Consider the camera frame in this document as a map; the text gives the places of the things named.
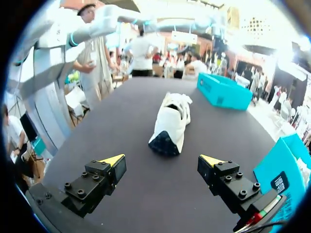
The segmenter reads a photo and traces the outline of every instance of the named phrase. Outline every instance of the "bolt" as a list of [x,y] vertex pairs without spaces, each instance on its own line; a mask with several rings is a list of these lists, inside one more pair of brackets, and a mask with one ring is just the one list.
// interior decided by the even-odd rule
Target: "bolt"
[[79,189],[79,190],[77,191],[77,194],[78,194],[79,197],[82,198],[82,197],[85,196],[86,193],[85,193],[85,191],[84,191],[83,189]]
[[230,182],[232,180],[232,177],[231,176],[226,176],[225,177],[225,182]]
[[241,190],[240,193],[239,193],[239,197],[240,198],[245,198],[247,195],[247,191],[246,190]]
[[238,172],[238,173],[237,173],[237,179],[242,178],[242,176],[243,176],[243,173],[242,173],[242,172]]
[[36,202],[37,202],[38,205],[42,205],[43,200],[42,199],[37,199]]
[[51,193],[47,192],[45,194],[45,199],[50,199],[52,197]]
[[98,181],[99,180],[99,176],[98,175],[94,175],[92,178],[93,178],[93,181]]
[[71,184],[70,183],[65,183],[65,189],[71,189]]
[[260,183],[254,183],[253,190],[257,191],[258,189],[260,189]]
[[86,171],[85,171],[85,172],[82,172],[82,177],[83,177],[83,178],[87,177],[87,172],[86,172]]

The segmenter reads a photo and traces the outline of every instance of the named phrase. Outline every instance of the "shoe sole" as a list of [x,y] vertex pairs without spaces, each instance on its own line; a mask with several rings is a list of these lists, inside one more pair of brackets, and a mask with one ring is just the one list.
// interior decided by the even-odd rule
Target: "shoe sole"
[[165,156],[178,156],[180,153],[177,146],[171,140],[166,131],[162,131],[159,135],[149,143],[150,149],[158,154]]

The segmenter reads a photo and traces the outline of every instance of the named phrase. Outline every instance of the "white sneaker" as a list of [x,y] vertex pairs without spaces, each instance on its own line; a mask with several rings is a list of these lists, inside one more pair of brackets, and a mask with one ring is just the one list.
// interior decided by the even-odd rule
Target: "white sneaker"
[[186,125],[190,123],[189,96],[167,93],[155,122],[155,131],[149,140],[149,147],[157,153],[179,155],[184,144]]

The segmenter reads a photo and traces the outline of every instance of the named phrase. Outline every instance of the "table surface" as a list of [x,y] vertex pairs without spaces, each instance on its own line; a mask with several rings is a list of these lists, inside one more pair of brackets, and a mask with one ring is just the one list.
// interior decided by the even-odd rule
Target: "table surface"
[[[168,91],[193,100],[182,153],[171,159],[148,148]],[[117,233],[232,232],[239,217],[211,194],[197,172],[198,156],[233,160],[255,181],[253,168],[273,145],[250,113],[211,106],[195,82],[134,78],[73,130],[51,161],[43,184],[62,189],[89,161],[124,153],[127,172],[112,196],[104,197],[85,219]]]

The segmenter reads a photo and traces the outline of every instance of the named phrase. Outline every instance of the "cyan box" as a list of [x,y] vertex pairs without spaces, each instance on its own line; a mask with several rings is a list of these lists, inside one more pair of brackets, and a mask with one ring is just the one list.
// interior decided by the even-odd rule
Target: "cyan box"
[[[284,206],[271,220],[272,222],[288,220],[306,193],[304,180],[297,164],[299,158],[308,168],[311,168],[311,158],[307,148],[295,133],[280,137],[254,169],[263,194],[273,188],[287,197]],[[275,233],[278,229],[279,227],[275,226],[270,232]]]
[[31,144],[37,156],[40,156],[45,150],[45,144],[43,140],[38,136]]
[[197,88],[216,107],[245,111],[252,100],[252,92],[227,77],[200,73]]

